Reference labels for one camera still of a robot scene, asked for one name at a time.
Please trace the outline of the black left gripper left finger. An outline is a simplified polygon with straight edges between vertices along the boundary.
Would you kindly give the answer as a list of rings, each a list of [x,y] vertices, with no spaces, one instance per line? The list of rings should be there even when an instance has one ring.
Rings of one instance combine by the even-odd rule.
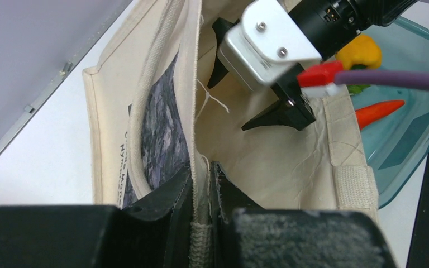
[[[184,166],[125,209],[0,207],[0,267],[188,267],[191,197]]]

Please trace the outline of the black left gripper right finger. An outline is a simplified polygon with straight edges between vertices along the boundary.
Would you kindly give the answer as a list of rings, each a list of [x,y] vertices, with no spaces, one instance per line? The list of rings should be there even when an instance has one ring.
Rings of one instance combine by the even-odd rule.
[[[214,267],[395,267],[378,226],[341,210],[264,209],[211,162]]]

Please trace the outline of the canvas tote bag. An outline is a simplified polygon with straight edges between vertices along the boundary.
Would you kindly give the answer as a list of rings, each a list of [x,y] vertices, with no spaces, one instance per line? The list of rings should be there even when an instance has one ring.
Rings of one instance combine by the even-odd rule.
[[[311,99],[302,131],[241,126],[274,101],[228,75],[207,82],[216,41],[209,24],[238,18],[248,1],[138,1],[83,71],[92,145],[93,201],[124,209],[149,200],[176,173],[192,183],[188,267],[213,265],[215,179],[267,209],[351,210],[378,219],[352,101]]]

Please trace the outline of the orange carrot with greens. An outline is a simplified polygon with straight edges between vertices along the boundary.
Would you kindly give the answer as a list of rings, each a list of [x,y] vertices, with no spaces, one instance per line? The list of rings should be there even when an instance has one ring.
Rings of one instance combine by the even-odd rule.
[[[363,130],[368,125],[388,117],[404,105],[403,100],[388,100],[357,109],[355,114],[359,129]]]

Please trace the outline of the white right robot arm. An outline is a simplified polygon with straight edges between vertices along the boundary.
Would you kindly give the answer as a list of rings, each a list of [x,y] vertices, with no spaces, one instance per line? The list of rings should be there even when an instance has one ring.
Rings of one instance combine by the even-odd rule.
[[[249,90],[273,90],[278,100],[242,129],[315,121],[297,75],[334,56],[361,31],[388,26],[412,1],[300,1],[287,11],[278,1],[253,1],[241,17],[214,21],[217,54],[208,87],[233,74]]]

